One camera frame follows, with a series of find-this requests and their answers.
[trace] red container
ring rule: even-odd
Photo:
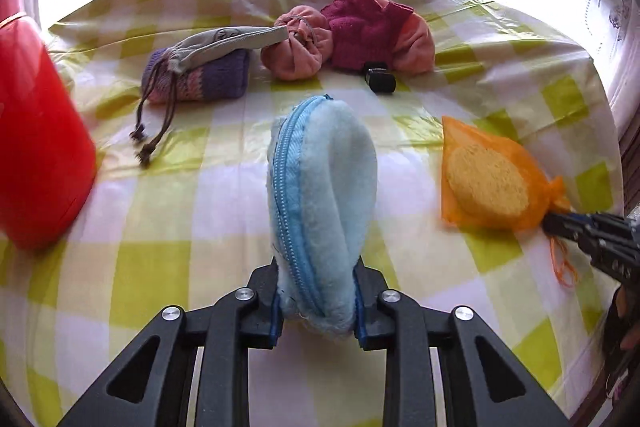
[[[17,247],[57,240],[95,178],[95,146],[22,0],[0,0],[0,230]]]

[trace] round yellow object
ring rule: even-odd
[[[516,219],[527,210],[527,183],[502,154],[478,144],[458,147],[449,156],[447,182],[462,209]]]

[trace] plastic tablecloth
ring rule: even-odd
[[[72,229],[48,251],[0,242],[0,377],[34,423],[55,425],[162,307],[210,305],[270,261],[271,121],[324,93],[351,105],[378,154],[365,263],[422,305],[472,306],[567,414],[577,408],[602,363],[612,284],[572,251],[580,281],[562,288],[540,230],[461,232],[439,218],[443,114],[519,141],[548,176],[564,178],[577,210],[621,209],[604,90],[589,55],[549,26],[491,0],[396,0],[430,25],[433,73],[399,74],[396,92],[377,96],[362,77],[329,67],[299,82],[272,79],[256,55],[244,97],[179,104],[150,168],[140,169],[129,133],[153,49],[331,1],[94,0],[50,29],[99,170]],[[145,109],[149,134],[163,115]],[[294,321],[274,351],[250,353],[258,427],[377,426],[383,388],[384,353]]]

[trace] fuzzy blue coin purse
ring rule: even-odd
[[[274,123],[268,159],[282,311],[324,333],[346,333],[354,321],[353,267],[376,202],[369,131],[346,103],[312,96]]]

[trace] zipper teeth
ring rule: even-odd
[[[286,169],[286,152],[289,147],[291,137],[295,128],[295,124],[298,121],[303,111],[319,97],[311,97],[305,102],[301,103],[293,113],[287,118],[283,124],[282,140],[276,145],[276,153],[274,154],[274,196],[276,204],[278,206],[278,228],[280,231],[280,238],[282,240],[282,246],[284,248],[284,255],[289,263],[289,270],[293,279],[296,282],[296,286],[302,298],[318,315],[322,315],[322,310],[316,302],[313,293],[309,290],[306,284],[305,278],[302,275],[302,270],[298,259],[294,254],[293,243],[290,235],[289,219],[286,212],[286,195],[285,195],[285,169]]]

